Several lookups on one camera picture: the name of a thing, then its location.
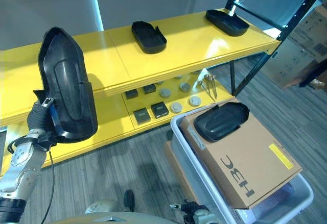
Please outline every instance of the white plastic bin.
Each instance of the white plastic bin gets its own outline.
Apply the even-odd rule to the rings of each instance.
[[[175,116],[171,120],[174,132],[171,149],[182,167],[188,182],[201,204],[206,205],[225,224],[244,223],[240,216],[247,215],[246,210],[234,210],[229,207],[209,173],[199,162],[189,144],[185,140],[179,125],[185,114]],[[305,209],[313,200],[313,191],[301,174],[290,181],[295,192],[281,204],[274,207],[254,224],[282,224],[290,221]]]

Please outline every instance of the yellow label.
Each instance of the yellow label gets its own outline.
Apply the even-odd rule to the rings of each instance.
[[[283,154],[283,152],[275,145],[269,145],[270,150],[281,160],[281,162],[286,166],[287,169],[293,168],[292,162]]]

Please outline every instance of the yellow shelf top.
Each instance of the yellow shelf top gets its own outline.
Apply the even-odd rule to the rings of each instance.
[[[84,53],[85,67],[93,90],[124,83],[130,80],[123,63],[105,32],[75,36]],[[25,119],[36,96],[35,89],[42,89],[37,57],[41,43],[5,51],[4,79],[0,82],[0,124]]]
[[[145,54],[131,26],[75,36],[84,53],[95,98],[119,94],[259,52],[271,54],[279,41],[250,24],[247,32],[231,37],[205,19],[205,12],[152,22],[167,39],[158,54]],[[0,126],[26,119],[41,89],[37,56],[41,44],[9,49],[0,67]]]
[[[252,24],[244,35],[229,36],[211,24],[205,18],[205,12],[151,24],[158,26],[167,39],[167,47],[152,55],[142,52],[131,26],[107,30],[133,81],[165,80],[258,52],[272,53],[279,45],[278,40]]]

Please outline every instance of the black cable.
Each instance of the black cable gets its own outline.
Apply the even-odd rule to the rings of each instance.
[[[50,210],[50,207],[51,207],[51,203],[52,203],[53,193],[55,191],[55,167],[53,166],[53,160],[52,160],[52,155],[51,155],[50,149],[49,149],[49,156],[50,156],[51,167],[52,167],[52,190],[51,190],[51,197],[50,197],[49,205],[48,205],[48,208],[46,210],[46,213],[44,215],[44,218],[43,218],[41,224],[44,223],[44,221],[45,221],[45,219],[46,219],[46,217],[47,217],[47,215],[49,213],[49,210]]]
[[[22,139],[22,138],[24,138],[24,137],[26,137],[26,135],[21,136],[21,137],[15,139],[15,140],[13,140],[12,142],[10,142],[10,143],[8,144],[8,146],[7,146],[7,150],[8,150],[8,152],[10,152],[11,154],[14,154],[15,151],[14,151],[14,149],[12,149],[12,145],[13,145],[14,143],[16,143],[18,140],[20,140],[20,139]]]

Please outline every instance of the cardboard box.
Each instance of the cardboard box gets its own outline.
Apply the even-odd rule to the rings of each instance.
[[[207,142],[193,125],[206,110],[185,116],[180,128],[233,208],[252,208],[301,172],[301,166],[252,114],[235,132]]]
[[[278,87],[287,88],[302,82],[317,65],[309,51],[287,38],[261,71]]]
[[[190,183],[187,180],[187,177],[184,174],[184,171],[182,170],[182,167],[180,166],[178,160],[176,159],[174,153],[172,152],[170,143],[171,143],[170,141],[167,141],[164,145],[165,156],[170,166],[173,168],[175,176],[181,188],[183,189],[183,192],[186,195],[187,199],[189,201],[195,201],[199,204],[199,200],[196,197],[194,190],[192,189]]]
[[[317,62],[327,58],[327,9],[314,8],[296,28],[289,38],[311,52]]]

